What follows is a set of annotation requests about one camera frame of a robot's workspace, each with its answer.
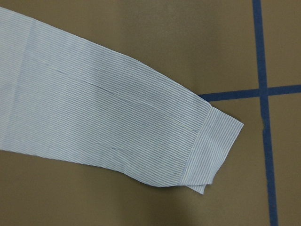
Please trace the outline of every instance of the light blue striped fabric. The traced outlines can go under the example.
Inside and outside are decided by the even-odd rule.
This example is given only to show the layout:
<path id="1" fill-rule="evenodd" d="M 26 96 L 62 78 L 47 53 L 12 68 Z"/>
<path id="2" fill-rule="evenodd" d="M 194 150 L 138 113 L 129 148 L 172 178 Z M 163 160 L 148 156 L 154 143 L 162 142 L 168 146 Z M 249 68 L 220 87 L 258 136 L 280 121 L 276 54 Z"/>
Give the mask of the light blue striped fabric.
<path id="1" fill-rule="evenodd" d="M 243 124 L 143 63 L 0 8 L 0 149 L 203 193 Z"/>

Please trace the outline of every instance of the blue tape strip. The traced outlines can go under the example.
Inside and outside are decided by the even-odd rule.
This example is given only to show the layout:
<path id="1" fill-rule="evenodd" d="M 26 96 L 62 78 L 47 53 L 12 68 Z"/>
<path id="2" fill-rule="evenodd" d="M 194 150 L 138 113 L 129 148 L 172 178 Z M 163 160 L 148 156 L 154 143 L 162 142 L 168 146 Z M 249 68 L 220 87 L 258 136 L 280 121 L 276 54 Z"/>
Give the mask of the blue tape strip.
<path id="1" fill-rule="evenodd" d="M 231 100 L 231 99 L 241 99 L 241 98 L 249 98 L 249 97 L 259 97 L 259 90 L 248 89 L 248 90 L 231 91 L 231 92 L 223 92 L 223 93 L 209 93 L 209 94 L 202 94 L 199 96 L 206 101 Z"/>
<path id="2" fill-rule="evenodd" d="M 269 88 L 269 96 L 291 94 L 291 93 L 301 93 L 301 85 L 280 86 L 280 87 Z"/>
<path id="3" fill-rule="evenodd" d="M 267 83 L 267 75 L 266 75 L 264 38 L 263 38 L 260 0 L 253 0 L 253 16 L 254 16 L 254 26 L 255 26 L 257 70 L 258 70 L 258 80 L 259 80 L 259 98 L 260 98 L 260 106 L 261 106 L 261 116 L 264 123 L 263 144 L 264 144 L 266 177 L 268 182 L 269 220 L 271 226 L 278 226 L 274 162 L 273 162 L 272 141 L 271 141 L 271 131 L 270 131 L 270 120 L 269 120 L 268 83 Z"/>

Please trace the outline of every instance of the striped cuff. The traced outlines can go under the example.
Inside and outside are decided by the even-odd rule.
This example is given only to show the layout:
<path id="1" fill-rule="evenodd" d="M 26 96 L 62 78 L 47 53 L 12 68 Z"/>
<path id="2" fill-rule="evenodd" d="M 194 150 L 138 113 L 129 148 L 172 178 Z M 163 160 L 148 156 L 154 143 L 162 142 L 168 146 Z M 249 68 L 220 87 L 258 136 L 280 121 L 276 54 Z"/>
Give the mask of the striped cuff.
<path id="1" fill-rule="evenodd" d="M 187 159 L 179 185 L 212 184 L 243 124 L 211 107 Z"/>

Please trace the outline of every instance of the vertical blue line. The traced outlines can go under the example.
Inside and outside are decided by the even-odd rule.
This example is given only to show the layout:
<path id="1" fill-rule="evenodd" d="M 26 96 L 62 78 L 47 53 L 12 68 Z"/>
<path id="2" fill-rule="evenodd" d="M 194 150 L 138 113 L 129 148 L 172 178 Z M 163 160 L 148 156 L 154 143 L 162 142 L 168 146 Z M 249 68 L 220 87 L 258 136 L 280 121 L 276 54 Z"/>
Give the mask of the vertical blue line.
<path id="1" fill-rule="evenodd" d="M 268 183 L 268 199 L 269 199 L 269 221 L 271 226 L 278 225 L 277 201 L 274 176 L 274 162 L 272 152 L 272 141 L 269 120 L 269 97 L 268 83 L 264 53 L 263 26 L 261 14 L 261 1 L 253 0 L 253 16 L 256 38 L 256 54 L 257 54 L 257 70 L 259 81 L 259 98 L 261 107 L 261 117 L 263 119 L 263 145 L 265 156 L 266 177 Z"/>

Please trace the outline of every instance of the brown floor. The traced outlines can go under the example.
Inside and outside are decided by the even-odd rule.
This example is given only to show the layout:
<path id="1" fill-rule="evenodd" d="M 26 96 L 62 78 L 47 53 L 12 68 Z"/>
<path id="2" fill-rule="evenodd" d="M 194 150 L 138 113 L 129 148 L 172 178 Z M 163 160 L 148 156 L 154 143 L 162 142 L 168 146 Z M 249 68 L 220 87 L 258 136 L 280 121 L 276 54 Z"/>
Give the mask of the brown floor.
<path id="1" fill-rule="evenodd" d="M 300 1 L 262 1 L 269 87 L 301 84 Z M 197 94 L 257 89 L 252 1 L 0 0 L 138 59 Z M 278 218 L 301 221 L 301 94 L 269 97 Z M 269 225 L 258 97 L 212 105 L 245 126 L 205 195 L 0 151 L 0 225 Z"/>

